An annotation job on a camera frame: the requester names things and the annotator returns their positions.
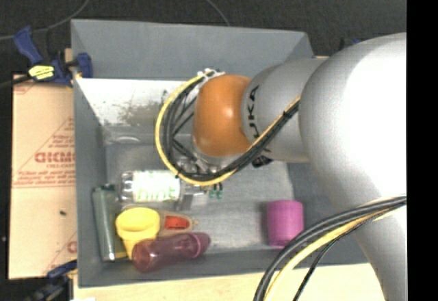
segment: white label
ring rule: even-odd
[[[135,171],[133,173],[134,202],[166,201],[179,199],[179,178],[171,171]]]

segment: yellow cable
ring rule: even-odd
[[[357,218],[356,220],[353,220],[349,223],[344,224],[343,226],[340,226],[336,229],[333,229],[332,231],[328,232],[326,235],[323,235],[318,240],[314,241],[312,244],[306,246],[303,248],[300,252],[298,252],[286,265],[281,269],[279,274],[275,277],[275,279],[270,283],[268,286],[268,289],[265,294],[264,301],[269,301],[272,299],[272,295],[275,293],[275,290],[277,287],[281,284],[283,279],[285,278],[286,274],[294,269],[303,259],[308,257],[312,252],[316,251],[318,248],[320,248],[323,245],[326,245],[330,241],[336,239],[341,234],[344,234],[345,232],[349,231],[350,229],[354,228],[356,225],[362,223],[363,221],[366,221],[370,218],[375,217],[376,215],[379,215],[383,212],[391,211],[391,209],[383,209],[380,211],[377,211],[375,213],[369,213],[368,215],[365,215],[363,217]]]
[[[186,88],[188,88],[189,86],[191,86],[192,84],[198,82],[199,80],[203,79],[204,77],[207,76],[207,73],[203,73],[202,75],[196,76],[192,79],[190,79],[189,81],[183,83],[181,86],[179,86],[168,98],[167,100],[164,102],[161,110],[158,113],[158,117],[157,117],[157,122],[155,123],[155,145],[157,147],[157,151],[159,156],[161,157],[162,161],[164,162],[164,164],[166,165],[166,167],[172,171],[176,176],[178,176],[180,179],[182,179],[183,181],[185,181],[186,183],[192,184],[192,185],[199,185],[199,186],[208,186],[208,185],[214,185],[217,184],[219,182],[223,182],[225,179],[229,178],[232,174],[234,174],[237,171],[237,168],[224,173],[222,176],[219,176],[217,178],[214,179],[210,179],[207,181],[196,181],[194,179],[191,179],[187,176],[184,176],[183,174],[179,173],[178,169],[176,169],[168,160],[167,156],[164,154],[160,139],[159,139],[159,131],[161,129],[161,123],[164,117],[164,114],[166,113],[169,105],[180,95],[180,93],[182,93]],[[292,103],[290,103],[285,112],[288,112],[291,108],[293,108],[298,102],[300,101],[300,97],[297,97]],[[281,118],[283,117],[283,114],[281,114],[258,138],[257,140],[251,144],[251,146],[247,149],[246,152],[250,151],[254,146],[256,146],[262,139],[263,137],[274,127],[275,123],[277,121],[279,121]]]

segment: orange object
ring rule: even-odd
[[[190,223],[186,219],[177,216],[167,216],[164,221],[164,228],[171,231],[186,229],[189,225]]]
[[[250,78],[222,75],[199,91],[194,110],[193,142],[204,154],[228,157],[250,146],[242,130],[240,104]]]

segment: red object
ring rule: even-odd
[[[205,233],[183,233],[159,240],[142,240],[132,250],[132,262],[142,273],[158,270],[186,259],[195,259],[210,245]]]

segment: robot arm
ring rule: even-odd
[[[299,98],[299,112],[263,155],[309,161],[340,210],[405,194],[406,49],[406,34],[396,34],[328,59],[268,68],[252,80],[210,79],[195,104],[194,157],[216,168],[233,161]],[[388,300],[407,300],[406,216],[401,209],[356,234]]]

